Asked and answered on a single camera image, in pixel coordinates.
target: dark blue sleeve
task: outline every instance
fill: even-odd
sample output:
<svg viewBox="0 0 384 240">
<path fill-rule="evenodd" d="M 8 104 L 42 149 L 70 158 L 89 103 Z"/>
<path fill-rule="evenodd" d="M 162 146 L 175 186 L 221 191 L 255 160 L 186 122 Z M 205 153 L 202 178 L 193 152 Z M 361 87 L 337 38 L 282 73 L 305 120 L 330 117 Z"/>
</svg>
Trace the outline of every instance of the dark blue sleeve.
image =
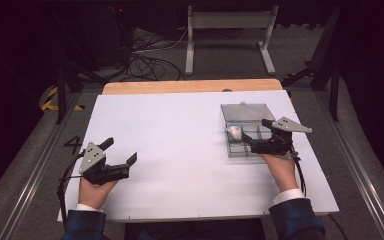
<svg viewBox="0 0 384 240">
<path fill-rule="evenodd" d="M 269 209 L 279 239 L 325 239 L 322 221 L 307 198 L 292 199 Z"/>
<path fill-rule="evenodd" d="M 68 211 L 67 227 L 62 240 L 101 240 L 103 235 L 106 215 L 93 211 Z"/>
</svg>

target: hand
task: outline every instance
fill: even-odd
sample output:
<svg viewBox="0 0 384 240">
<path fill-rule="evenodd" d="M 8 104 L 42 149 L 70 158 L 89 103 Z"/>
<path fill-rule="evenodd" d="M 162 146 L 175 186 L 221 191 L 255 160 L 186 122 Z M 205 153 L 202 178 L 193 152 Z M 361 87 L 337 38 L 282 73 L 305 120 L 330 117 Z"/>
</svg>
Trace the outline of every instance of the hand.
<svg viewBox="0 0 384 240">
<path fill-rule="evenodd" d="M 260 154 L 260 157 L 267 163 L 280 192 L 298 188 L 294 160 L 286 160 L 270 154 Z"/>
<path fill-rule="evenodd" d="M 111 189 L 118 181 L 107 182 L 103 185 L 95 185 L 85 178 L 80 178 L 79 184 L 79 203 L 89 207 L 100 209 L 104 205 Z"/>
</svg>

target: metal frame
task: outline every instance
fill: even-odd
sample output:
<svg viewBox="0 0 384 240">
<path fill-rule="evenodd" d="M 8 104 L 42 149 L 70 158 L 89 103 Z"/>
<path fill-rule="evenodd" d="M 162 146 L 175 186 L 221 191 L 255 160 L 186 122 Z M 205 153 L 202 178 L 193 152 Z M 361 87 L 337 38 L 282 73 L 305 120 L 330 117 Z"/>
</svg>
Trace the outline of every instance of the metal frame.
<svg viewBox="0 0 384 240">
<path fill-rule="evenodd" d="M 373 187 L 369 177 L 367 176 L 367 173 L 364 170 L 360 160 L 358 159 L 358 156 L 350 148 L 350 144 L 345 137 L 340 123 L 336 122 L 333 117 L 331 117 L 329 104 L 326 97 L 323 95 L 323 92 L 315 92 L 314 94 L 338 139 L 338 143 L 345 158 L 345 162 L 348 165 L 351 175 L 353 176 L 364 201 L 366 202 L 367 208 L 372 214 L 373 220 L 375 221 L 378 230 L 382 235 L 382 239 L 384 239 L 384 206 L 380 200 L 380 197 L 377 194 L 376 189 Z"/>
<path fill-rule="evenodd" d="M 69 98 L 68 109 L 74 109 L 74 106 L 76 105 L 79 98 L 80 93 L 74 93 Z M 61 119 L 61 123 L 56 124 L 54 129 L 52 130 L 48 142 L 46 143 L 46 147 L 42 155 L 40 156 L 29 180 L 27 181 L 26 185 L 24 185 L 24 188 L 18 198 L 18 201 L 15 204 L 14 209 L 12 210 L 8 221 L 5 224 L 5 227 L 3 228 L 0 234 L 0 240 L 14 238 L 18 227 L 20 226 L 21 221 L 24 218 L 24 215 L 26 214 L 27 209 L 29 208 L 31 201 L 33 200 L 34 194 L 36 193 L 36 190 L 39 187 L 42 177 L 45 174 L 46 168 L 49 165 L 49 162 L 54 153 L 55 144 L 57 143 L 60 135 L 62 134 L 72 112 L 73 111 L 68 111 L 66 113 L 66 117 Z"/>
<path fill-rule="evenodd" d="M 263 12 L 193 12 L 188 9 L 188 47 L 186 52 L 186 75 L 193 73 L 194 41 L 193 30 L 202 28 L 266 28 L 263 41 L 259 41 L 258 48 L 263 57 L 267 73 L 276 73 L 270 54 L 267 50 L 270 37 L 276 21 L 279 6 L 273 6 L 271 11 Z"/>
</svg>

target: white board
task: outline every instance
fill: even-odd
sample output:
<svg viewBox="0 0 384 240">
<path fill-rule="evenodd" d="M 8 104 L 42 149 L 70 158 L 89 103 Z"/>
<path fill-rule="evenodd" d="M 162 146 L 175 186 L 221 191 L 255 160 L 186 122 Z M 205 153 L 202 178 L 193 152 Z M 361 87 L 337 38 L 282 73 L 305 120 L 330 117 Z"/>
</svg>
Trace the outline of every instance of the white board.
<svg viewBox="0 0 384 240">
<path fill-rule="evenodd" d="M 277 187 L 259 158 L 229 158 L 221 104 L 265 103 L 276 119 L 299 119 L 286 91 L 172 93 L 99 96 L 83 147 L 109 137 L 107 164 L 138 160 L 103 209 L 122 222 L 247 218 L 268 214 Z M 293 134 L 315 212 L 338 206 L 304 133 Z M 74 167 L 78 175 L 81 160 Z M 66 193 L 77 203 L 78 179 Z"/>
</svg>

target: wooden edge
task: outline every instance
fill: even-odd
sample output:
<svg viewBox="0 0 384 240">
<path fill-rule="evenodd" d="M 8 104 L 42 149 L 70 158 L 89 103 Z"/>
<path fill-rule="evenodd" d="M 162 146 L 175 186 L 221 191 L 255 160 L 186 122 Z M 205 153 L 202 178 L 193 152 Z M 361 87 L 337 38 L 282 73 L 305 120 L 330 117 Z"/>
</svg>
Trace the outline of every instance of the wooden edge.
<svg viewBox="0 0 384 240">
<path fill-rule="evenodd" d="M 103 95 L 283 90 L 277 79 L 192 80 L 108 83 Z"/>
</svg>

